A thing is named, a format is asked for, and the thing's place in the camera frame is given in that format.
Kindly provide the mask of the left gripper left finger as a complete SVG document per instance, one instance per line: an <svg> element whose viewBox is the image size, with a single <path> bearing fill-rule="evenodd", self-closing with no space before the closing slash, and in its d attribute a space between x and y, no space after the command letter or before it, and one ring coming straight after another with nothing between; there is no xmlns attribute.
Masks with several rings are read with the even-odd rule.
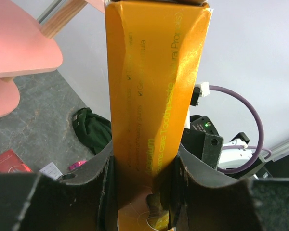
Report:
<svg viewBox="0 0 289 231"><path fill-rule="evenodd" d="M113 147L59 179L0 173L0 231L115 231Z"/></svg>

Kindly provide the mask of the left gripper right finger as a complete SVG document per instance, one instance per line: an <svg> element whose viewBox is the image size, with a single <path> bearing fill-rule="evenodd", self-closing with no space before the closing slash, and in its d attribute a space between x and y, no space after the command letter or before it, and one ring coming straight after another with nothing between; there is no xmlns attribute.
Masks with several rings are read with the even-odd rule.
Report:
<svg viewBox="0 0 289 231"><path fill-rule="evenodd" d="M289 231L289 178L237 180L180 147L170 226L178 231Z"/></svg>

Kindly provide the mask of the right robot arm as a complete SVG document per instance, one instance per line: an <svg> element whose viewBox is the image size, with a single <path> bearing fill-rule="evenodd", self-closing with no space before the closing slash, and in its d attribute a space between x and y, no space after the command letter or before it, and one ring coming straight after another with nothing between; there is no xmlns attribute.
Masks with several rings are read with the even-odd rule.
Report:
<svg viewBox="0 0 289 231"><path fill-rule="evenodd" d="M232 170L248 162L256 151L244 132L224 143L207 116L189 115L181 138L182 146L211 168Z"/></svg>

